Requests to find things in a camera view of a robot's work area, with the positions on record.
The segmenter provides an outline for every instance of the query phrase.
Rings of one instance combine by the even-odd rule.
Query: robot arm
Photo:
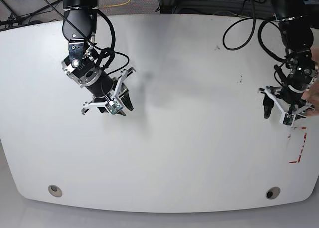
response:
[[[281,59],[263,45],[261,31],[268,23],[264,21],[258,31],[258,40],[267,54],[281,63],[280,66],[274,66],[274,75],[278,74],[281,86],[267,86],[260,90],[265,94],[264,118],[269,118],[272,107],[276,104],[282,113],[280,123],[293,126],[296,120],[306,117],[307,109],[313,109],[313,106],[301,99],[301,96],[318,76],[318,68],[312,61],[310,51],[314,37],[307,21],[303,0],[271,0],[271,2],[275,19],[279,21],[286,56]],[[288,75],[283,72],[283,65],[289,70]]]
[[[102,113],[125,115],[123,108],[133,110],[133,106],[124,80],[135,70],[123,70],[119,78],[111,78],[104,71],[114,60],[115,54],[125,55],[114,51],[116,39],[113,25],[97,6],[98,0],[64,0],[64,17],[77,29],[64,21],[62,30],[69,42],[69,56],[62,62],[63,70],[81,88],[86,87],[93,94],[92,101],[83,105],[83,115],[94,107],[99,108]],[[100,49],[94,43],[97,14],[110,27],[112,42],[108,48]],[[107,59],[107,62],[101,66],[104,59]]]

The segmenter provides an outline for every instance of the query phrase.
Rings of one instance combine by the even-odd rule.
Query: table surface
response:
[[[305,201],[241,211],[151,214],[38,202],[18,192],[0,143],[0,227],[8,228],[291,228],[317,227],[319,189]]]
[[[194,15],[110,17],[116,50],[137,72],[127,79],[135,107],[127,117],[80,109],[91,97],[68,79],[61,22],[0,34],[0,136],[19,192],[32,200],[134,212],[208,212],[298,202],[319,174],[318,119],[290,130],[274,109],[263,120],[259,87],[275,85],[274,61],[257,38],[222,47],[237,19]],[[251,22],[227,37],[247,39]],[[109,44],[98,21],[96,41]],[[282,55],[275,28],[266,45]],[[125,58],[116,57],[111,69]],[[307,139],[297,159],[304,132]],[[61,198],[49,185],[63,191]],[[280,187],[274,200],[266,192]]]

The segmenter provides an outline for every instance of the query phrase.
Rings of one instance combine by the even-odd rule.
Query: gray floor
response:
[[[19,16],[34,12],[46,5],[46,3],[43,0],[4,0],[4,1]],[[119,4],[126,1],[127,0],[100,0],[99,6]],[[157,7],[158,7],[158,0],[132,0],[126,6],[103,9],[102,11],[106,15],[150,14],[150,13],[156,13],[155,10]],[[57,6],[57,9],[60,12],[63,12],[62,3],[60,3]],[[0,3],[0,20],[6,21],[9,16],[10,16],[10,12],[6,9],[6,7],[2,3]],[[31,19],[31,21],[34,21],[34,20],[49,22],[52,20],[61,20],[61,18],[54,11],[52,11],[50,13],[37,15]]]

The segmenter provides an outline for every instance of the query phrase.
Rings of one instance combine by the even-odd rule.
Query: metal bracket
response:
[[[286,111],[284,109],[284,107],[282,106],[282,104],[280,103],[279,99],[275,96],[275,94],[272,92],[272,89],[275,89],[275,92],[278,92],[281,87],[275,87],[275,88],[271,88],[271,87],[266,87],[265,90],[263,91],[270,99],[272,99],[274,101],[274,103],[276,104],[276,106],[278,107],[278,109],[281,112],[281,116],[280,116],[280,120],[279,123],[283,124],[283,125],[289,125],[291,127],[294,126],[294,123],[296,121],[296,117],[302,117],[302,118],[306,118],[305,116],[305,112],[307,109],[313,109],[313,106],[311,103],[306,102],[306,104],[304,106],[302,106],[301,108],[298,108],[297,110],[293,111],[291,114],[288,113],[288,111]]]
[[[73,68],[81,65],[84,55],[84,39],[71,40],[69,42],[69,58]]]
[[[91,102],[86,102],[83,105],[83,109],[81,110],[82,115],[85,115],[85,113],[92,108],[105,108],[107,110],[107,112],[109,112],[111,115],[116,115],[118,114],[120,111],[122,111],[122,109],[125,107],[123,102],[121,101],[120,97],[124,94],[124,92],[126,92],[128,89],[124,84],[124,80],[127,78],[127,76],[129,74],[131,74],[132,72],[134,72],[135,69],[129,68],[128,70],[123,70],[121,72],[121,76],[119,78],[119,80],[117,81],[116,87],[114,89],[114,93],[108,93],[107,95],[105,95],[105,102],[94,102],[94,99]]]
[[[94,44],[94,42],[95,42],[95,34],[94,34],[94,33],[92,33],[91,42],[92,42],[92,44]],[[94,48],[93,45],[91,45],[91,46],[85,51],[85,55],[88,56],[88,57],[90,57],[90,56],[92,55],[92,49],[93,49],[93,48]]]

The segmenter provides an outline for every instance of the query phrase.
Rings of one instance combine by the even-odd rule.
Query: white table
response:
[[[244,49],[222,47],[236,19],[192,15],[110,18],[118,51],[137,72],[127,85],[135,107],[127,117],[80,113],[90,93],[61,70],[67,41],[61,22],[0,34],[0,136],[15,184],[28,199],[135,212],[207,212],[306,199],[319,174],[318,119],[303,131],[263,120],[259,87],[275,85],[274,61],[254,38]],[[247,39],[251,23],[227,37]],[[96,41],[109,44],[98,21]],[[275,28],[263,34],[283,51]],[[112,68],[125,59],[117,57]],[[294,144],[288,143],[288,136]],[[61,198],[49,185],[63,191]],[[266,199],[271,187],[280,195]]]

